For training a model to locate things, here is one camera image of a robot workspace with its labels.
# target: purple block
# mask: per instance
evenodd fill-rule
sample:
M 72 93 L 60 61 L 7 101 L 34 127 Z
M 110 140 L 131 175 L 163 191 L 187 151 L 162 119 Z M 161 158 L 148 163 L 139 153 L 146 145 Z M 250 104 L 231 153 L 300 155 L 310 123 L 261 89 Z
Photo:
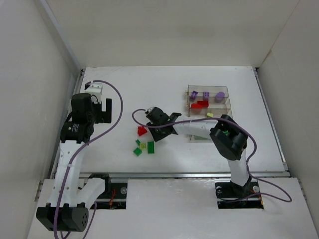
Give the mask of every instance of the purple block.
M 197 95 L 198 95 L 198 92 L 197 92 L 197 91 L 193 91 L 193 92 L 191 93 L 191 95 L 190 95 L 189 98 L 190 98 L 192 101 L 194 101 Z
M 207 91 L 203 92 L 203 100 L 204 101 L 209 101 L 209 92 L 207 92 Z
M 225 93 L 220 91 L 215 96 L 215 102 L 216 103 L 221 103 L 224 100 L 224 98 L 225 98 Z

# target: yellow cube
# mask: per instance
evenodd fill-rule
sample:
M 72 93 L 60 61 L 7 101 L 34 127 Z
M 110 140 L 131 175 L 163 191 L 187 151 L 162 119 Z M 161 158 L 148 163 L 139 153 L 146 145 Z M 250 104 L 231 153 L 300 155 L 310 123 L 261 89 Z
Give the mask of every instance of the yellow cube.
M 146 149 L 146 143 L 140 143 L 140 149 L 141 150 Z
M 213 118 L 214 114 L 213 113 L 207 113 L 206 118 Z

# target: white table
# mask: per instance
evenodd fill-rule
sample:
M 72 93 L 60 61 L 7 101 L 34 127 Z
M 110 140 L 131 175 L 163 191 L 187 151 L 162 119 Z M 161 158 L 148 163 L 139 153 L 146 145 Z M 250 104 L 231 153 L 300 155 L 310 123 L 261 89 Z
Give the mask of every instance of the white table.
M 269 180 L 293 201 L 263 197 L 263 210 L 218 209 L 212 179 L 129 180 L 126 210 L 97 210 L 86 239 L 318 239 L 298 180 Z M 44 181 L 39 207 L 45 206 L 52 187 L 53 180 Z M 260 189 L 285 196 L 262 182 Z M 68 239 L 82 237 L 71 233 Z M 34 216 L 28 239 L 53 238 Z
M 213 143 L 191 142 L 181 135 L 170 135 L 155 143 L 155 154 L 133 154 L 135 140 L 150 141 L 148 133 L 138 137 L 131 113 L 152 106 L 170 115 L 186 113 L 185 90 L 188 85 L 227 86 L 235 121 L 256 139 L 258 150 L 250 161 L 254 172 L 284 171 L 283 162 L 269 122 L 252 67 L 88 67 L 84 84 L 93 80 L 108 81 L 120 91 L 124 113 L 118 126 L 87 147 L 81 172 L 194 173 L 229 172 L 225 160 Z M 113 99 L 112 122 L 120 111 L 120 101 L 112 88 L 103 86 L 103 98 Z M 147 123 L 143 113 L 137 119 Z M 110 124 L 94 125 L 93 136 Z M 252 151 L 248 142 L 247 153 Z

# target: white wall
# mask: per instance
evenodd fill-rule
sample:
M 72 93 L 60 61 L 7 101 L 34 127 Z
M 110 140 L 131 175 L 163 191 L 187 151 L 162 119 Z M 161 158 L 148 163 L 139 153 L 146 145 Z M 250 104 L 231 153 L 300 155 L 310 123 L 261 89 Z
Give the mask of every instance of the white wall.
M 293 176 L 319 231 L 319 0 L 301 0 L 259 69 Z
M 26 236 L 70 77 L 34 2 L 0 0 L 1 238 Z
M 298 0 L 48 2 L 82 67 L 258 67 Z

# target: screw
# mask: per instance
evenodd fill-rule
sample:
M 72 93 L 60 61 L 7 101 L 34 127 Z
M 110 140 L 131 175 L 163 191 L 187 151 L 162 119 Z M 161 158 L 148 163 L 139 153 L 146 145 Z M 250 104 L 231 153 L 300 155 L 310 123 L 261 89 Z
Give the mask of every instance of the screw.
M 121 188 L 121 193 L 122 194 L 127 194 L 127 192 L 128 192 L 127 188 L 125 188 L 125 187 Z
M 216 187 L 216 192 L 218 193 L 218 194 L 221 194 L 223 191 L 221 190 L 222 188 L 220 187 L 220 186 L 217 186 Z
M 254 191 L 255 193 L 259 193 L 259 192 L 260 192 L 260 189 L 259 189 L 258 186 L 254 186 L 254 187 L 253 187 L 253 191 Z

